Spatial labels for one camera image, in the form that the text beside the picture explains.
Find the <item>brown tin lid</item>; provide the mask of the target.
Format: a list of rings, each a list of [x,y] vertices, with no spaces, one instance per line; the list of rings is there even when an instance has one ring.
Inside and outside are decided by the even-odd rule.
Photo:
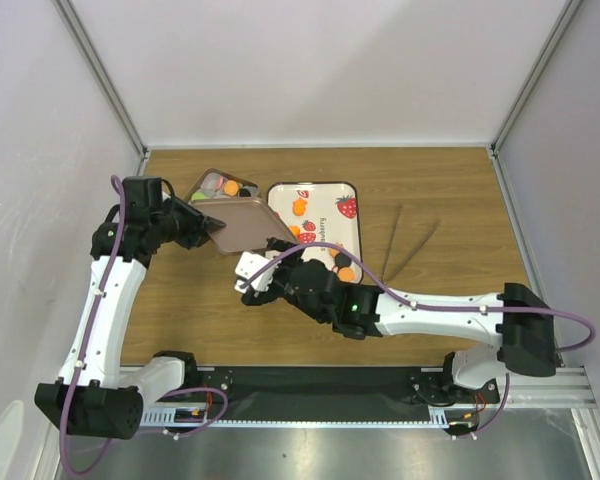
[[[270,238],[295,245],[291,229],[261,198],[196,200],[192,207],[222,221],[225,226],[209,234],[218,250],[227,255],[264,251]]]

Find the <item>orange waffle round cookie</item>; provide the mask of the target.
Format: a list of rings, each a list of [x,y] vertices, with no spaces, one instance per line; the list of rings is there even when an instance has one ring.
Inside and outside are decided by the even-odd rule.
[[[234,180],[228,180],[224,184],[223,192],[225,195],[235,197],[238,195],[240,189],[241,189],[241,185],[238,182],[236,182]]]

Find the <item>silver metal tongs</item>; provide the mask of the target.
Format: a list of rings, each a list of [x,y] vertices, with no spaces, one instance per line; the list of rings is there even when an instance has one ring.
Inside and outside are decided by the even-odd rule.
[[[395,280],[431,239],[440,224],[439,217],[420,212],[404,203],[398,204],[393,215],[381,280],[384,283]]]

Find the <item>brown cookie tin box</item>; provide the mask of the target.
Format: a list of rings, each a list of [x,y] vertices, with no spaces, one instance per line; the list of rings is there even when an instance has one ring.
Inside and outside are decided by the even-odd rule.
[[[224,181],[222,181],[222,182],[216,181],[216,176],[218,176],[218,175],[223,176]],[[216,168],[210,168],[210,169],[206,170],[201,175],[201,177],[194,183],[194,185],[191,188],[191,190],[189,191],[189,193],[185,196],[185,201],[189,202],[189,203],[196,202],[196,201],[203,201],[203,200],[196,200],[196,201],[191,200],[191,196],[197,191],[203,192],[207,196],[206,200],[253,198],[253,197],[239,197],[238,195],[235,197],[225,195],[223,192],[223,187],[224,187],[224,184],[228,180],[234,180],[234,181],[238,182],[241,185],[241,188],[243,188],[243,187],[251,188],[255,193],[254,197],[258,197],[260,195],[260,188],[256,183],[253,183],[249,180],[243,179],[234,174],[230,174],[230,173],[224,172],[224,171],[216,169]]]

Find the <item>green macaron cookie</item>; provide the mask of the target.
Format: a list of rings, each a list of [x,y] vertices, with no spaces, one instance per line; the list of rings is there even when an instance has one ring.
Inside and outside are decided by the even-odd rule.
[[[206,200],[206,199],[207,199],[207,196],[201,191],[197,191],[191,196],[192,201]]]

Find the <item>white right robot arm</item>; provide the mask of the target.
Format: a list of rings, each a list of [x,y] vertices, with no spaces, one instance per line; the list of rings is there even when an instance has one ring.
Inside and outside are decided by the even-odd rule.
[[[556,373],[553,316],[526,286],[507,283],[501,293],[426,296],[352,286],[328,322],[351,339],[425,334],[457,337],[476,345],[451,352],[440,377],[442,394],[462,402],[507,373],[548,378]]]

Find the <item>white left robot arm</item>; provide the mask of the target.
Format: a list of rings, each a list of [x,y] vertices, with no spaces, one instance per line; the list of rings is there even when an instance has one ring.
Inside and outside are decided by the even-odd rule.
[[[131,310],[159,248],[198,248],[225,222],[177,198],[159,177],[111,178],[119,200],[92,235],[88,293],[74,341],[55,381],[36,387],[34,403],[68,435],[130,439],[146,407],[200,388],[195,358],[163,351],[129,376],[120,372]]]

